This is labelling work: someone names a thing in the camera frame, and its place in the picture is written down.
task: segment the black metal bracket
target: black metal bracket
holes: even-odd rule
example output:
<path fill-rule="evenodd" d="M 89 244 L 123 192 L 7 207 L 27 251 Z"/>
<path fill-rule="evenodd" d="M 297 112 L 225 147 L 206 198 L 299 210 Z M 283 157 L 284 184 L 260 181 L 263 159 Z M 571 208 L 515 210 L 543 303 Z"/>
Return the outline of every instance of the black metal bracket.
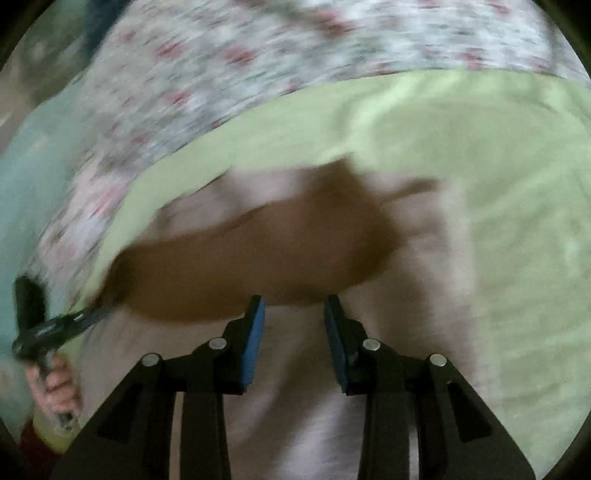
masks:
<path fill-rule="evenodd" d="M 421 480 L 535 480 L 517 444 L 447 358 L 409 358 L 368 338 L 335 295 L 326 299 L 324 321 L 343 392 L 367 395 L 358 480 L 408 479 L 409 393 Z"/>
<path fill-rule="evenodd" d="M 148 353 L 98 409 L 57 464 L 53 480 L 168 478 L 177 392 L 185 392 L 183 480 L 230 480 L 222 395 L 242 395 L 254 376 L 265 306 L 253 297 L 243 318 L 190 355 Z"/>

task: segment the floral fabric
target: floral fabric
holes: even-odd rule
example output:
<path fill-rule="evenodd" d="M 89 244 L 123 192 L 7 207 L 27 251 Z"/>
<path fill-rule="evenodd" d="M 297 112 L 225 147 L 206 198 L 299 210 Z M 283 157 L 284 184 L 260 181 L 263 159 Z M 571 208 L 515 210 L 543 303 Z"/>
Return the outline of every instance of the floral fabric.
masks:
<path fill-rule="evenodd" d="M 72 295 L 135 176 L 298 89 L 411 69 L 508 69 L 590 83 L 531 0 L 135 0 L 85 75 L 98 123 L 31 269 Z"/>

